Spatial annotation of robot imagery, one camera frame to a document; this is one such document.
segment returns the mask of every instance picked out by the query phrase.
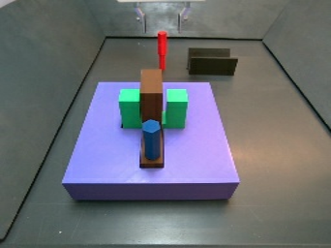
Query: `green block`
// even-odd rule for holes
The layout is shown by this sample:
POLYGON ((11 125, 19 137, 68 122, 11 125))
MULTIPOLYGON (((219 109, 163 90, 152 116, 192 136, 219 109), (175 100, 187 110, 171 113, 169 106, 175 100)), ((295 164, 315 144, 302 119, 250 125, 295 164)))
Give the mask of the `green block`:
POLYGON ((161 111, 161 126, 167 128, 167 111, 161 111))
POLYGON ((183 129, 184 127, 186 127, 186 123, 174 123, 174 124, 167 123, 168 129, 183 129))
POLYGON ((179 109, 167 109, 167 117, 168 116, 187 116, 187 109, 179 108, 179 109))
POLYGON ((119 102, 139 103, 140 102, 140 89, 121 89, 119 93, 119 102))
POLYGON ((167 103, 188 103, 186 89, 167 89, 167 103))
POLYGON ((120 90, 119 108, 123 128, 141 128, 140 89, 120 90))

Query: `dark block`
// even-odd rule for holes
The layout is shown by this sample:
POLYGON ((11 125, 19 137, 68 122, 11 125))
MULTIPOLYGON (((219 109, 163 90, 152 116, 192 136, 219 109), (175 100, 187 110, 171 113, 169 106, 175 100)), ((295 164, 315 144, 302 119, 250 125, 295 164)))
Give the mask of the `dark block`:
POLYGON ((187 68, 191 75, 232 76, 238 58, 230 58, 228 48, 190 48, 187 68))
POLYGON ((234 76, 238 58, 190 58, 188 73, 191 75, 234 76))

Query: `blue cylinder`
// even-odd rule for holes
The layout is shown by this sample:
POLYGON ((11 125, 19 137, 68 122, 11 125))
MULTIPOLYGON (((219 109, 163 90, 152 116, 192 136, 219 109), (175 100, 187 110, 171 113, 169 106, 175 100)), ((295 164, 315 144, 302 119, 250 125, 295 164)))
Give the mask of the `blue cylinder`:
POLYGON ((160 157, 160 123, 156 120, 145 121, 143 133, 144 156, 148 160, 156 160, 160 157))

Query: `block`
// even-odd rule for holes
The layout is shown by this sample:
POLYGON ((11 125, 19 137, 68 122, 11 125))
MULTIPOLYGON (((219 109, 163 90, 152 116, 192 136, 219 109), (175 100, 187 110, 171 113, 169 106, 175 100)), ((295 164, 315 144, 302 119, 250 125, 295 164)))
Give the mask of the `block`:
POLYGON ((190 48, 187 69, 191 75, 234 76, 238 58, 230 57, 228 48, 190 48))
POLYGON ((161 111, 161 127, 167 128, 167 112, 161 111))
POLYGON ((187 125, 183 130, 163 130, 164 168, 148 170, 139 166, 141 130, 119 128, 123 88, 140 88, 140 83, 99 83, 61 181, 71 197, 79 201, 228 199, 239 176, 210 83, 163 83, 164 92, 187 90, 187 125))
POLYGON ((155 120, 143 123, 144 157, 156 160, 160 157, 160 124, 155 120))
POLYGON ((121 89, 119 93, 121 126, 124 129, 141 128, 140 89, 121 89))
POLYGON ((161 123, 163 110, 163 85, 161 85, 161 70, 144 69, 141 70, 141 120, 148 119, 161 123))
POLYGON ((155 160, 148 160, 148 158, 145 157, 145 142, 144 142, 144 139, 141 139, 140 168, 141 169, 164 168, 164 138, 163 138, 163 132, 160 133, 160 156, 155 160))
POLYGON ((168 89, 167 109, 165 109, 167 128, 183 129, 186 127, 187 105, 188 105, 187 90, 168 89))

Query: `green cube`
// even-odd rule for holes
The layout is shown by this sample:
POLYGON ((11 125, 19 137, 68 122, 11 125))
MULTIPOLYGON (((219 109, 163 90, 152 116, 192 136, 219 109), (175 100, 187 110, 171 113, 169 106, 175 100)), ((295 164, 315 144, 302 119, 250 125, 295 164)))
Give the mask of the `green cube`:
POLYGON ((119 108, 123 128, 141 128, 140 89, 121 89, 119 108))

